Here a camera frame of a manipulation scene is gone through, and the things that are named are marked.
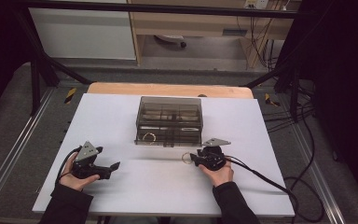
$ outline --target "aluminum frame rail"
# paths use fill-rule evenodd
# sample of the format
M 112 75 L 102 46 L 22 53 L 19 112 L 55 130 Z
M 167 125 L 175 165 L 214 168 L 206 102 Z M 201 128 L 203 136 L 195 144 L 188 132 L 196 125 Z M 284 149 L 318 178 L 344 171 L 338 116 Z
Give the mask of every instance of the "aluminum frame rail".
M 290 10 L 265 10 L 227 7 L 186 7 L 168 5 L 146 4 L 120 4 L 120 3 L 94 3 L 94 2 L 70 2 L 70 1 L 40 1 L 17 0 L 12 2 L 17 7 L 54 8 L 71 10 L 95 10 L 95 11 L 127 11 L 127 12 L 154 12 L 173 14 L 215 15 L 230 17 L 257 17 L 280 19 L 312 19 L 318 15 L 314 12 L 290 11 Z

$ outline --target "white cabinet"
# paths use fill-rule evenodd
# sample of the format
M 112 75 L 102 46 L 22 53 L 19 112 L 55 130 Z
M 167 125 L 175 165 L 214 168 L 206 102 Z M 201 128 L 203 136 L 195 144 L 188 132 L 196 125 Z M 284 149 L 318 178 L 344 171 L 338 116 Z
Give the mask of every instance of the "white cabinet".
M 125 0 L 92 2 L 127 3 Z M 128 12 L 44 8 L 30 8 L 30 11 L 50 57 L 135 60 Z

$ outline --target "metal ring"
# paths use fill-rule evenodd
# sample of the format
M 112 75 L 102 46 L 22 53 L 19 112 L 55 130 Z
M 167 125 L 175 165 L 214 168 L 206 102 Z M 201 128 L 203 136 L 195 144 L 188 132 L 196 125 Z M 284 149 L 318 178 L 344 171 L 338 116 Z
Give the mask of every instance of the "metal ring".
M 191 163 L 193 163 L 193 161 L 192 161 L 191 159 L 190 159 L 190 162 L 185 161 L 185 154 L 182 155 L 182 161 L 183 161 L 185 164 L 191 164 Z
M 142 140 L 144 141 L 148 134 L 150 134 L 150 135 L 153 136 L 153 142 L 150 143 L 150 145 L 153 145 L 153 144 L 156 142 L 156 139 L 157 139 L 156 135 L 153 134 L 153 133 L 146 133 L 146 134 L 144 135 L 144 137 L 142 138 Z

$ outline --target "black cable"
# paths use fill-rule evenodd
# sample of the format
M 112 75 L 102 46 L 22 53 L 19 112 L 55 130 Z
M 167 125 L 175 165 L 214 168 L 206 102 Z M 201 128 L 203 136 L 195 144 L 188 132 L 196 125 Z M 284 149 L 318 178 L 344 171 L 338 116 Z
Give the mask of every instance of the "black cable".
M 287 128 L 287 127 L 289 127 L 290 125 L 292 125 L 292 124 L 295 124 L 296 122 L 294 121 L 294 120 L 288 120 L 288 121 L 286 121 L 286 122 L 284 122 L 284 123 L 281 123 L 281 124 L 278 124 L 278 125 L 276 125 L 276 126 L 274 126 L 274 127 L 271 127 L 271 128 L 268 128 L 268 133 L 274 133 L 274 132 L 277 132 L 277 131 L 279 131 L 279 130 L 281 130 L 281 129 L 284 129 L 284 128 Z
M 314 111 L 314 110 L 315 110 L 315 109 L 310 109 L 310 110 L 308 110 L 308 111 L 306 111 L 306 112 L 304 112 L 304 113 L 305 113 L 305 114 L 308 114 L 309 112 Z M 264 119 L 264 122 L 284 120 L 284 119 L 291 119 L 291 117 L 283 117 L 283 118 L 275 118 L 275 119 Z
M 312 165 L 313 159 L 315 157 L 315 140 L 313 139 L 313 134 L 310 131 L 310 127 L 308 126 L 308 123 L 305 121 L 305 117 L 303 114 L 304 111 L 304 107 L 301 108 L 301 117 L 304 121 L 304 125 L 307 128 L 309 134 L 310 134 L 310 142 L 311 142 L 311 156 L 310 156 L 310 161 L 308 163 L 308 165 L 304 168 L 304 170 L 301 172 L 301 174 L 298 176 L 297 181 L 295 181 L 295 183 L 292 185 L 291 189 L 293 189 L 295 187 L 295 185 L 297 184 L 298 180 L 302 178 L 302 176 L 309 170 L 310 166 Z
M 273 115 L 279 115 L 279 114 L 287 114 L 290 113 L 290 111 L 286 110 L 286 111 L 280 111 L 280 112 L 274 112 L 274 113 L 269 113 L 269 114 L 262 114 L 263 116 L 273 116 Z
M 307 128 L 309 134 L 310 134 L 310 141 L 311 141 L 311 156 L 310 156 L 310 161 L 308 163 L 308 165 L 303 169 L 303 171 L 300 173 L 300 175 L 298 177 L 292 177 L 292 176 L 288 176 L 286 177 L 285 179 L 294 179 L 295 182 L 292 184 L 292 186 L 290 187 L 290 190 L 293 190 L 293 188 L 297 185 L 298 182 L 301 182 L 303 183 L 304 185 L 306 185 L 310 190 L 311 192 L 316 196 L 317 200 L 319 201 L 320 205 L 321 205 L 321 214 L 320 216 L 317 218 L 317 219 L 310 219 L 310 218 L 307 218 L 307 217 L 304 217 L 303 215 L 301 214 L 298 214 L 301 218 L 303 218 L 304 220 L 308 221 L 308 222 L 312 222 L 312 223 L 315 223 L 315 222 L 319 222 L 323 219 L 324 217 L 324 204 L 322 202 L 322 199 L 319 197 L 318 193 L 312 188 L 312 186 L 310 186 L 307 182 L 305 182 L 302 177 L 303 175 L 309 170 L 309 168 L 311 167 L 313 161 L 314 161 L 314 157 L 315 157 L 315 150 L 316 150 L 316 147 L 315 147 L 315 140 L 313 138 L 313 134 L 312 134 L 312 131 L 310 130 L 310 126 L 308 125 L 308 123 L 306 122 L 306 118 L 304 116 L 304 106 L 309 104 L 310 102 L 307 102 L 305 103 L 302 107 L 301 107 L 301 115 L 302 115 L 302 119 L 304 121 L 304 125 L 305 127 Z
M 75 152 L 79 152 L 80 149 L 81 149 L 81 146 L 78 147 L 78 148 L 75 148 L 74 150 L 72 150 L 72 151 L 65 157 L 65 160 L 63 160 L 62 165 L 61 165 L 61 167 L 60 167 L 60 170 L 58 171 L 55 185 L 58 185 L 58 183 L 60 182 L 62 169 L 63 169 L 63 167 L 65 166 L 66 161 L 68 161 L 69 157 L 71 157 L 72 154 L 74 154 Z
M 256 170 L 251 169 L 243 161 L 241 161 L 241 160 L 239 160 L 239 159 L 237 159 L 235 157 L 226 156 L 226 160 L 230 161 L 230 162 L 232 162 L 234 164 L 237 164 L 242 168 L 245 168 L 246 170 L 250 171 L 251 173 L 253 173 L 257 177 L 259 177 L 260 179 L 262 179 L 262 180 L 266 181 L 267 183 L 269 183 L 270 185 L 272 185 L 273 187 L 275 187 L 277 189 L 280 189 L 281 191 L 285 192 L 289 196 L 289 198 L 294 201 L 294 205 L 293 205 L 294 208 L 293 209 L 295 211 L 295 215 L 292 218 L 292 223 L 295 223 L 296 214 L 298 213 L 299 204 L 298 204 L 298 199 L 297 199 L 296 195 L 290 189 L 286 189 L 286 188 L 282 187 L 281 185 L 273 182 L 272 180 L 266 178 L 265 176 L 263 176 L 260 173 L 258 173 Z
M 295 176 L 287 176 L 287 177 L 285 177 L 283 180 L 288 180 L 288 179 L 295 179 L 295 180 L 297 180 L 297 177 L 295 177 Z M 319 205 L 321 206 L 321 214 L 320 214 L 319 217 L 316 218 L 316 219 L 310 219 L 310 218 L 308 218 L 308 217 L 305 217 L 304 215 L 302 215 L 302 214 L 299 213 L 299 212 L 297 212 L 297 215 L 298 215 L 299 217 L 303 218 L 304 220 L 306 220 L 306 221 L 308 221 L 308 222 L 312 222 L 312 223 L 316 223 L 316 222 L 322 221 L 322 219 L 324 218 L 324 203 L 322 202 L 321 197 L 319 197 L 318 192 L 316 192 L 316 190 L 315 190 L 309 183 L 307 183 L 305 180 L 299 179 L 298 181 L 299 181 L 299 183 L 304 184 L 304 185 L 310 190 L 310 192 L 312 192 L 312 194 L 316 197 L 316 199 L 317 199 L 318 202 L 319 202 Z

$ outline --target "hand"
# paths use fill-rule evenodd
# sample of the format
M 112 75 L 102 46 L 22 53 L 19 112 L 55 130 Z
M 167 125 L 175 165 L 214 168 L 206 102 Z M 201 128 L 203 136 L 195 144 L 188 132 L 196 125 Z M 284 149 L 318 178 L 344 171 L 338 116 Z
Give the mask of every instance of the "hand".
M 226 182 L 231 182 L 234 177 L 234 171 L 231 169 L 230 161 L 226 161 L 225 166 L 217 171 L 208 170 L 208 168 L 201 164 L 199 165 L 199 168 L 211 179 L 211 182 L 215 187 Z
M 60 178 L 60 184 L 71 188 L 71 189 L 75 189 L 78 191 L 81 191 L 84 187 L 86 187 L 88 184 L 96 181 L 97 179 L 100 178 L 99 175 L 92 175 L 89 176 L 85 179 L 79 179 L 77 177 L 75 177 L 74 175 L 71 174 L 72 171 L 72 166 L 74 164 L 74 160 L 77 156 L 77 153 L 75 153 L 74 155 L 72 155 L 68 161 L 66 161 L 65 164 L 65 168 L 62 171 L 62 176 Z

